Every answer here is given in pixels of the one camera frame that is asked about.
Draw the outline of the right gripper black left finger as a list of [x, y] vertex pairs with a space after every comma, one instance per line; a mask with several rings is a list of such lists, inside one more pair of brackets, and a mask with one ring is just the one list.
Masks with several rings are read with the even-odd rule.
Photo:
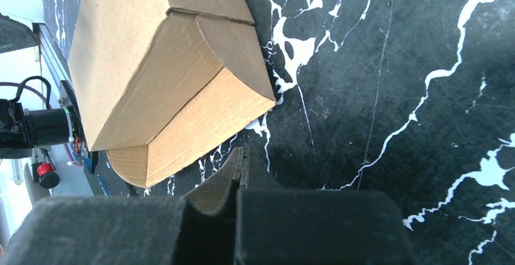
[[181, 197], [48, 198], [11, 237], [2, 264], [233, 264], [245, 150]]

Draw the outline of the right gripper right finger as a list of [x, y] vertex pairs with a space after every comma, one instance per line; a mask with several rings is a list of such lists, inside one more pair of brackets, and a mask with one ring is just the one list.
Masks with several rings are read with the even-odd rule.
[[236, 264], [417, 264], [396, 203], [380, 191], [282, 187], [240, 148]]

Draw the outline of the brown cardboard box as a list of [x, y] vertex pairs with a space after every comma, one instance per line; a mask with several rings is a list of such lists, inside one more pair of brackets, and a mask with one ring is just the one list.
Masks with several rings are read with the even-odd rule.
[[88, 148], [142, 188], [276, 104], [245, 0], [82, 0], [68, 65]]

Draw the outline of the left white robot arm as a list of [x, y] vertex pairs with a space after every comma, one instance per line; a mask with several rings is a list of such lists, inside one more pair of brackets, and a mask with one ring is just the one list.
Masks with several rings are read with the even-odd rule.
[[[52, 87], [42, 76], [26, 78], [21, 83], [2, 82], [14, 86], [13, 99], [1, 99], [1, 158], [30, 157], [32, 150], [44, 146], [71, 144], [72, 152], [87, 157], [88, 149], [77, 99], [72, 85], [60, 81], [60, 107], [50, 105]], [[44, 109], [23, 108], [20, 99], [24, 91], [31, 91], [43, 100]]]

